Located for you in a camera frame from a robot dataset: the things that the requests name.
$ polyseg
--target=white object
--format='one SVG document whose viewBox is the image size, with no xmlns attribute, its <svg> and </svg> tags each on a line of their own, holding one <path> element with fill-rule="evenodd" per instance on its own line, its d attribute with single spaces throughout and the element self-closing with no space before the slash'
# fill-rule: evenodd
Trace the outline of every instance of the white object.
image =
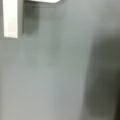
<svg viewBox="0 0 120 120">
<path fill-rule="evenodd" d="M 60 0 L 27 0 L 56 3 Z M 18 38 L 23 34 L 24 0 L 3 0 L 4 37 Z"/>
</svg>

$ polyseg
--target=gray surface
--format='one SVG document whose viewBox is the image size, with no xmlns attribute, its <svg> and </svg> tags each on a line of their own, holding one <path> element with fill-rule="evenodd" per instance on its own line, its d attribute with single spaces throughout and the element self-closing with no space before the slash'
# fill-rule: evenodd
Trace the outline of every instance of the gray surface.
<svg viewBox="0 0 120 120">
<path fill-rule="evenodd" d="M 23 37 L 3 38 L 0 27 L 1 120 L 113 120 L 120 69 L 118 4 L 26 3 Z"/>
</svg>

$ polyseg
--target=gray wall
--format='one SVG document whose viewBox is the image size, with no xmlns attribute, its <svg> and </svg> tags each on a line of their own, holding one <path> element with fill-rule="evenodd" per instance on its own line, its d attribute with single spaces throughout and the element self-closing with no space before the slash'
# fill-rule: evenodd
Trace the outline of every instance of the gray wall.
<svg viewBox="0 0 120 120">
<path fill-rule="evenodd" d="M 3 38 L 0 9 L 1 120 L 113 120 L 118 0 L 25 3 L 19 40 Z"/>
</svg>

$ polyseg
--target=white panel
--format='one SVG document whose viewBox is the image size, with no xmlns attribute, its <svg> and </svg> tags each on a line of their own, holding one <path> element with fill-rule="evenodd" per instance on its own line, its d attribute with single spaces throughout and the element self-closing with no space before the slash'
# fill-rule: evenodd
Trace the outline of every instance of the white panel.
<svg viewBox="0 0 120 120">
<path fill-rule="evenodd" d="M 23 0 L 3 0 L 4 36 L 22 35 Z"/>
</svg>

